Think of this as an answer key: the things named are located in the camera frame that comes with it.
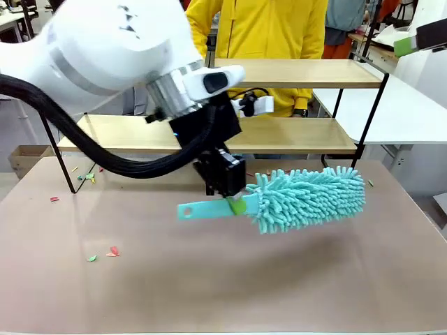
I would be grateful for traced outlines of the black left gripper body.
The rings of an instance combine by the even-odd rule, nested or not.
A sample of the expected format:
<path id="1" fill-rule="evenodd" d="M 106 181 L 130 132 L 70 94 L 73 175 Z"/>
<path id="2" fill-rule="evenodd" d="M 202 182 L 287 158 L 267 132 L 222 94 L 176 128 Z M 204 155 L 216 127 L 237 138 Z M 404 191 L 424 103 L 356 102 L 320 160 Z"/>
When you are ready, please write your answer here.
<path id="1" fill-rule="evenodd" d="M 240 124 L 231 103 L 206 105 L 201 109 L 169 121 L 182 149 L 194 154 L 213 149 L 228 150 L 226 141 L 241 133 Z"/>

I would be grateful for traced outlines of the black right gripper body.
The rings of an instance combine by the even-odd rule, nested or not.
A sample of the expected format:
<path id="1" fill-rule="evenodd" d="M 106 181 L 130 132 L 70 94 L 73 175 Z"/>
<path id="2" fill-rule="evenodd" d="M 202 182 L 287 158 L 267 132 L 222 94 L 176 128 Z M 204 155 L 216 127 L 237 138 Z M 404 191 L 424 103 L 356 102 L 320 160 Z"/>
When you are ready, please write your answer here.
<path id="1" fill-rule="evenodd" d="M 418 50 L 447 50 L 447 19 L 425 24 L 416 29 Z"/>

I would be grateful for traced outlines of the teal microfiber duster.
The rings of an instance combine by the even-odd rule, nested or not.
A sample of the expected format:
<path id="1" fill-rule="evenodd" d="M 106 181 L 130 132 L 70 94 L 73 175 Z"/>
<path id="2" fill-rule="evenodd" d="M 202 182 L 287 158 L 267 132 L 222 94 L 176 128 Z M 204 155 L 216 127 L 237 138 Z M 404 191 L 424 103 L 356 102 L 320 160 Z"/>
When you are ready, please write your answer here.
<path id="1" fill-rule="evenodd" d="M 274 170 L 255 174 L 238 198 L 190 202 L 177 206 L 180 220 L 247 216 L 261 234 L 285 233 L 350 218 L 363 211 L 365 183 L 357 170 Z"/>

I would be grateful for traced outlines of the black stand pole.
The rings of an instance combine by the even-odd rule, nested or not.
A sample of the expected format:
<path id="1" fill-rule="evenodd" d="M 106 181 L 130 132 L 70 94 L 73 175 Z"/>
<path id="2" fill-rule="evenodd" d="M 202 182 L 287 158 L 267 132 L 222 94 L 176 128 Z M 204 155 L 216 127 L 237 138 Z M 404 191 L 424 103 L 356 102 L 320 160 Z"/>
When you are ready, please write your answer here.
<path id="1" fill-rule="evenodd" d="M 372 16 L 372 19 L 370 20 L 369 31 L 367 33 L 367 39 L 366 39 L 364 48 L 362 50 L 362 56 L 364 58 L 367 58 L 367 53 L 368 53 L 368 50 L 369 50 L 369 47 L 370 47 L 370 44 L 372 41 L 374 30 L 375 30 L 376 24 L 378 22 L 379 12 L 381 9 L 381 3 L 382 3 L 382 0 L 374 0 L 374 4 L 375 4 L 374 12 L 373 12 L 374 15 Z"/>

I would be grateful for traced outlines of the person in blue-grey shirt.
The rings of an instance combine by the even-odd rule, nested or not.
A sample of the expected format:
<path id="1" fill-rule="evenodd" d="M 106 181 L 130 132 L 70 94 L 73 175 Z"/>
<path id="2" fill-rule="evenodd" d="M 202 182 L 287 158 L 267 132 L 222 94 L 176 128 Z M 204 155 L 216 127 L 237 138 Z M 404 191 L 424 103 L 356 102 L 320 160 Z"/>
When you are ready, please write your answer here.
<path id="1" fill-rule="evenodd" d="M 347 59 L 351 52 L 349 34 L 365 18 L 366 0 L 329 0 L 325 16 L 323 59 Z"/>

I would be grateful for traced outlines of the large white side table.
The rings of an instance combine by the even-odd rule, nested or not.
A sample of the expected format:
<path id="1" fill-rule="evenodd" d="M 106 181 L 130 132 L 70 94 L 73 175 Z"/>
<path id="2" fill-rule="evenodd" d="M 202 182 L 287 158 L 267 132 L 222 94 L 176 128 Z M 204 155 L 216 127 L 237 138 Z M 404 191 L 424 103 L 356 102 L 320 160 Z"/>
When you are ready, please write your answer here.
<path id="1" fill-rule="evenodd" d="M 315 89 L 321 107 L 357 143 L 378 89 Z M 365 144 L 400 146 L 447 144 L 447 109 L 391 75 L 378 102 Z"/>

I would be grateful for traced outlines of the person in yellow hoodie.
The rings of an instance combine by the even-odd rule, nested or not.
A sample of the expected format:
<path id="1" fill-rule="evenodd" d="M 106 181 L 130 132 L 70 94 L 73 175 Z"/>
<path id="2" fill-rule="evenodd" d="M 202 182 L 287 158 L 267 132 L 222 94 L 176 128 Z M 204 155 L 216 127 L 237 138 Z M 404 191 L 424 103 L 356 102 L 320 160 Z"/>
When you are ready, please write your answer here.
<path id="1" fill-rule="evenodd" d="M 328 0 L 191 0 L 186 17 L 202 56 L 219 17 L 218 59 L 320 59 Z"/>

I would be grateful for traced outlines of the brown cardboard box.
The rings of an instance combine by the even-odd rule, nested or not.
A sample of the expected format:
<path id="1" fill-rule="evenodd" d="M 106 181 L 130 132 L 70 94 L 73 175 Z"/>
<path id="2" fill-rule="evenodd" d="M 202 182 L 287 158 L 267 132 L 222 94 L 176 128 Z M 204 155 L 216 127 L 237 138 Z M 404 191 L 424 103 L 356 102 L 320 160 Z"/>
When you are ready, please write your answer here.
<path id="1" fill-rule="evenodd" d="M 17 175 L 25 175 L 40 159 L 54 156 L 48 145 L 19 145 L 8 157 L 11 168 Z"/>

